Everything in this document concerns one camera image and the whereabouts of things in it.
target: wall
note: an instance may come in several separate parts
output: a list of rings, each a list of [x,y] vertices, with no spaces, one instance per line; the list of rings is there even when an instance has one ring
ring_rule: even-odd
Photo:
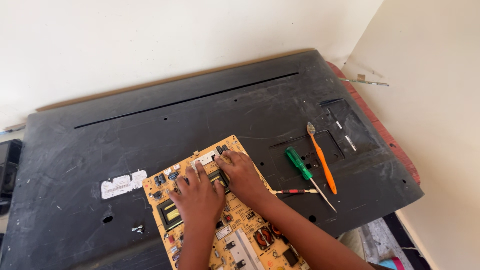
[[[4,0],[0,130],[35,109],[299,49],[341,66],[382,0]]]
[[[478,269],[480,2],[385,0],[342,71],[417,167],[398,211],[434,269]]]

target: yellow circuit board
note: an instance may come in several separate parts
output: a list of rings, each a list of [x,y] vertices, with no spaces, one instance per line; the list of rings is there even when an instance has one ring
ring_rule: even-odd
[[[308,270],[310,267],[288,243],[278,229],[264,220],[229,192],[229,179],[213,161],[225,149],[243,152],[238,139],[232,135],[188,157],[161,172],[143,180],[143,186],[152,205],[158,231],[163,237],[172,268],[178,267],[183,242],[183,223],[166,189],[177,190],[176,175],[185,177],[185,169],[200,160],[211,182],[220,179],[226,186],[226,206],[215,230],[209,267],[211,270]],[[222,159],[231,163],[229,158]],[[265,187],[271,190],[265,178],[255,167]]]

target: barcode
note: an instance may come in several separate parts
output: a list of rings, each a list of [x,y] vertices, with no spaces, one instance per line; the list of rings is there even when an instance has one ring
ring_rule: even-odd
[[[119,189],[122,189],[122,188],[125,188],[125,187],[128,187],[130,186],[129,184],[124,184],[124,185],[121,185],[121,186],[117,186],[115,188],[111,188],[109,190],[107,190],[107,193],[110,193],[110,192],[113,192],[113,191],[116,191],[116,190],[119,190]]]

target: screwdriver shaft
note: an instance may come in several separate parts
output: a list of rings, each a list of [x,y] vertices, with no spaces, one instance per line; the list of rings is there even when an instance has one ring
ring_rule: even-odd
[[[322,195],[322,197],[325,199],[325,201],[327,201],[328,205],[330,205],[330,207],[333,209],[333,211],[335,211],[336,213],[336,210],[335,208],[332,206],[332,204],[328,201],[327,197],[325,197],[324,193],[320,190],[320,188],[317,186],[317,184],[315,184],[315,181],[310,178],[310,181],[312,182],[312,184],[315,186],[315,188],[317,189],[318,193],[320,193]]]

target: human hand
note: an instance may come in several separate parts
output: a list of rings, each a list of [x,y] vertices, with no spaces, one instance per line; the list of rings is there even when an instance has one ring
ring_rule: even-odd
[[[214,230],[225,207],[225,187],[215,180],[214,189],[202,164],[196,161],[195,167],[200,179],[195,170],[188,167],[185,171],[189,184],[179,175],[176,181],[181,194],[173,191],[168,194],[177,206],[186,229]]]
[[[275,196],[260,180],[252,159],[243,153],[230,150],[223,151],[223,154],[232,160],[232,164],[225,163],[219,156],[215,156],[215,162],[230,178],[230,190],[248,207],[260,212],[260,205]]]

